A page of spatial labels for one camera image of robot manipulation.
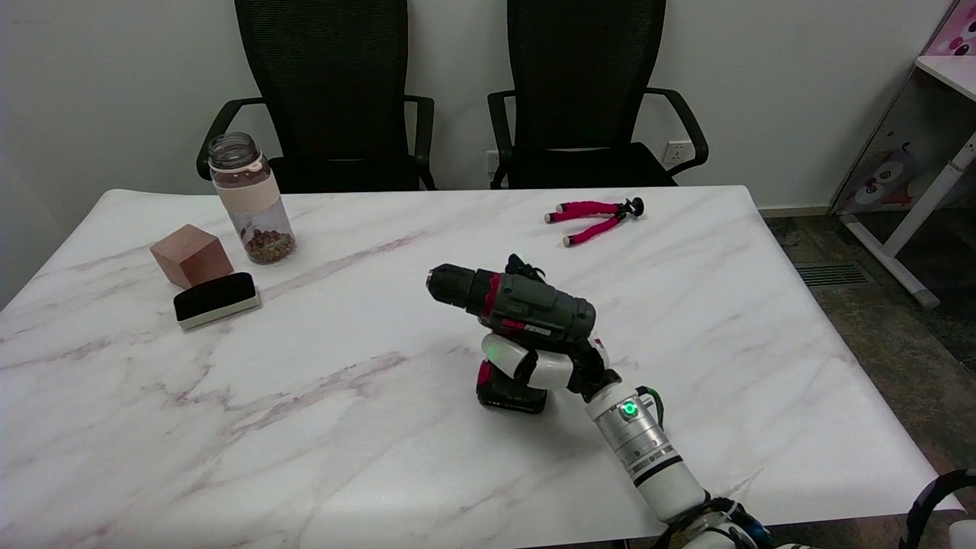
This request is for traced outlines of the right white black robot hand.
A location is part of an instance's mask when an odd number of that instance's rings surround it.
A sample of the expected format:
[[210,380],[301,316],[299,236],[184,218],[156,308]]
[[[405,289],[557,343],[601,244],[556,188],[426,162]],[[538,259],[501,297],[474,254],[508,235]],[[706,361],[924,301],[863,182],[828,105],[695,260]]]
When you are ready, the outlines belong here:
[[510,255],[505,271],[492,276],[479,316],[490,330],[482,350],[493,369],[479,386],[490,386],[490,402],[515,407],[543,403],[550,390],[562,389],[590,402],[621,382],[596,337],[596,319],[592,303],[559,291],[540,268]]

